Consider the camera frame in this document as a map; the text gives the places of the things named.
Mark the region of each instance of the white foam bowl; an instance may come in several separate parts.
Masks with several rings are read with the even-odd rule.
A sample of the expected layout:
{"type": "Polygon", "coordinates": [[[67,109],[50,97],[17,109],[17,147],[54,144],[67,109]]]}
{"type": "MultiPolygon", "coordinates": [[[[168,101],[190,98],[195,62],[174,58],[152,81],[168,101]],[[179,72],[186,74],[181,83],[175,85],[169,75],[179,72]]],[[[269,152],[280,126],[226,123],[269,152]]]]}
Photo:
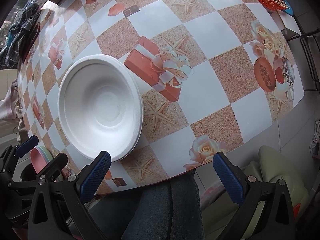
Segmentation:
{"type": "Polygon", "coordinates": [[[92,55],[75,62],[64,76],[58,115],[64,134],[81,154],[93,160],[107,151],[114,162],[139,139],[143,104],[134,77],[121,62],[92,55]]]}

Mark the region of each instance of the plaid cloth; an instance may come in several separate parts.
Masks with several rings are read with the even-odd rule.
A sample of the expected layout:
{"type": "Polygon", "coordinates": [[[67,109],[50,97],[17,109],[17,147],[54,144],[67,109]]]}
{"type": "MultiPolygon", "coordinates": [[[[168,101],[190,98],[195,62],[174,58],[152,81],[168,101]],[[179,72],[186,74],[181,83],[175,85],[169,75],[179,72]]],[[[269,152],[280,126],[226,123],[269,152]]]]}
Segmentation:
{"type": "Polygon", "coordinates": [[[0,52],[0,70],[18,67],[24,41],[40,15],[38,9],[37,3],[28,3],[23,9],[20,20],[10,26],[7,43],[0,52]]]}

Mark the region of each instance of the jeans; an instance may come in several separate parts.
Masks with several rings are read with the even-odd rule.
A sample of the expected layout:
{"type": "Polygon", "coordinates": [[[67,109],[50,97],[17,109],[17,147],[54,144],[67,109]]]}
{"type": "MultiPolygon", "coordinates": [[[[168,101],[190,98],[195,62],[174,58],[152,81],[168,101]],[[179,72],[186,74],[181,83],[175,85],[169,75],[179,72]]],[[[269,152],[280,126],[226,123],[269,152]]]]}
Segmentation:
{"type": "MultiPolygon", "coordinates": [[[[194,172],[107,195],[90,211],[109,240],[204,240],[194,172]]],[[[78,235],[76,227],[70,227],[78,235]]]]}

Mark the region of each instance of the chair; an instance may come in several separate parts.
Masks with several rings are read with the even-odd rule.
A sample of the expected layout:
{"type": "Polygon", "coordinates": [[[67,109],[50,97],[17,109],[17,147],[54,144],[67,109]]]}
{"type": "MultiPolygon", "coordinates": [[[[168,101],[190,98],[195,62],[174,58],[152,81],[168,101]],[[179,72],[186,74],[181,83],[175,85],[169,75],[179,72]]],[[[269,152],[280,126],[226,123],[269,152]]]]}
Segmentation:
{"type": "MultiPolygon", "coordinates": [[[[244,170],[244,174],[255,176],[259,181],[264,182],[276,182],[278,179],[284,179],[289,189],[292,206],[300,204],[298,213],[300,214],[307,205],[309,195],[295,166],[281,153],[269,146],[260,147],[259,162],[251,161],[244,170]]],[[[252,235],[263,206],[264,202],[258,204],[243,238],[252,235]]],[[[207,207],[202,212],[205,239],[215,240],[236,213],[238,207],[231,201],[227,192],[207,207]]]]}

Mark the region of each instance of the table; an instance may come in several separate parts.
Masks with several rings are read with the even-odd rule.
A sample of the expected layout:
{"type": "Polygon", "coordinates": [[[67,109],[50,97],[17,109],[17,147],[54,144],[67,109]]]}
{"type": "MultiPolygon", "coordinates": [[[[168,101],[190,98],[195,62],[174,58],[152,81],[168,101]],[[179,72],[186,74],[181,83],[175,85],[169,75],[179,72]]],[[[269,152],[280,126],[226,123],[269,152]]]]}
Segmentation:
{"type": "Polygon", "coordinates": [[[139,142],[112,163],[98,194],[209,163],[304,95],[290,48],[257,0],[63,0],[47,2],[38,21],[39,37],[18,74],[23,120],[52,155],[68,155],[66,175],[91,163],[58,119],[68,68],[87,55],[111,55],[132,72],[143,97],[139,142]]]}

